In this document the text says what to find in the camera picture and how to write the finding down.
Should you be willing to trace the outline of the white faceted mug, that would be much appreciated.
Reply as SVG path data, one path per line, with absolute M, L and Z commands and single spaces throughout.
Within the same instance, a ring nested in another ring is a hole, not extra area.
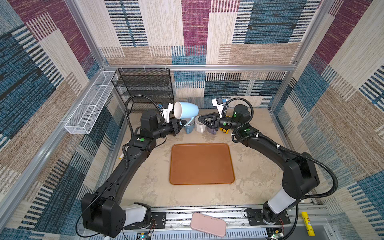
M 195 117 L 195 130 L 196 130 L 196 132 L 202 134 L 206 131 L 207 126 L 199 121 L 199 117 L 200 116 Z

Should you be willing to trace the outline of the blue patterned mug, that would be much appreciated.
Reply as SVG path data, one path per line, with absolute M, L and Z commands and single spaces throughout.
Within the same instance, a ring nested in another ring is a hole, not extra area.
M 191 121 L 189 124 L 184 126 L 184 130 L 186 131 L 187 135 L 191 134 L 195 129 L 195 121 Z

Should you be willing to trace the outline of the light blue mug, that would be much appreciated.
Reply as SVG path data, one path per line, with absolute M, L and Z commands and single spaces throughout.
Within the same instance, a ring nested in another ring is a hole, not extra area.
M 189 120 L 186 125 L 189 125 L 192 120 L 199 114 L 199 107 L 188 102 L 176 102 L 173 108 L 176 119 Z

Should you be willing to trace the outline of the purple mug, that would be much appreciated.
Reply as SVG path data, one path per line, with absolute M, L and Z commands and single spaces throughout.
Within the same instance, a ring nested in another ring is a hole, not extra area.
M 217 132 L 218 132 L 218 129 L 215 128 L 215 127 L 207 127 L 207 131 L 212 134 L 212 135 L 216 135 Z

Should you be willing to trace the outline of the yellow mug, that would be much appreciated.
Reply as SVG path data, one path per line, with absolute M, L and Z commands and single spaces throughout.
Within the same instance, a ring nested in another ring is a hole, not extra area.
M 224 133 L 225 135 L 228 135 L 229 134 L 229 130 L 228 129 L 224 129 L 224 128 L 219 128 L 219 130 Z

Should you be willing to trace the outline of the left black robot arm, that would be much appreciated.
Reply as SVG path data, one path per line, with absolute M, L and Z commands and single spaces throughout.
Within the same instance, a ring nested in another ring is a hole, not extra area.
M 158 146 L 157 139 L 176 136 L 187 123 L 180 117 L 171 118 L 170 107 L 154 106 L 142 114 L 139 127 L 133 129 L 129 124 L 131 139 L 122 146 L 123 159 L 93 194 L 87 193 L 81 200 L 82 214 L 77 221 L 96 235 L 115 238 L 126 226 L 144 228 L 152 223 L 150 206 L 134 203 L 123 209 L 120 203 L 133 176 Z

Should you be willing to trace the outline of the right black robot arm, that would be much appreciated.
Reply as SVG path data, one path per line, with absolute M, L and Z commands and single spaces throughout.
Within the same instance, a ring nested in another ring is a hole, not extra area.
M 232 130 L 231 138 L 234 143 L 258 151 L 274 162 L 283 171 L 281 189 L 263 205 L 260 216 L 267 225 L 272 225 L 287 213 L 287 209 L 297 207 L 305 199 L 325 198 L 336 192 L 339 181 L 336 174 L 324 163 L 315 160 L 308 153 L 298 153 L 287 149 L 262 134 L 251 126 L 254 116 L 251 103 L 240 98 L 241 104 L 235 106 L 232 116 L 227 116 L 227 110 L 233 100 L 213 99 L 216 113 L 202 115 L 199 122 L 212 130 Z M 331 177 L 332 187 L 325 193 L 311 195 L 310 192 L 320 184 L 316 167 L 324 169 Z

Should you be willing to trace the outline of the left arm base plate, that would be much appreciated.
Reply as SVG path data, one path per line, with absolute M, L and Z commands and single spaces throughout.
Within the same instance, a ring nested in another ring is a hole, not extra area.
M 133 223 L 128 226 L 124 226 L 124 230 L 149 230 L 150 228 L 164 229 L 167 220 L 166 212 L 152 212 L 151 217 L 147 220 L 147 217 L 142 222 Z

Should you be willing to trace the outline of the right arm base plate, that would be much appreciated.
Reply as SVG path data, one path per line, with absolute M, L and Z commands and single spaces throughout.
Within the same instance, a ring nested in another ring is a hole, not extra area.
M 245 216 L 249 221 L 250 226 L 266 226 L 266 225 L 289 225 L 291 220 L 286 210 L 276 214 L 269 209 L 251 209 L 245 210 Z

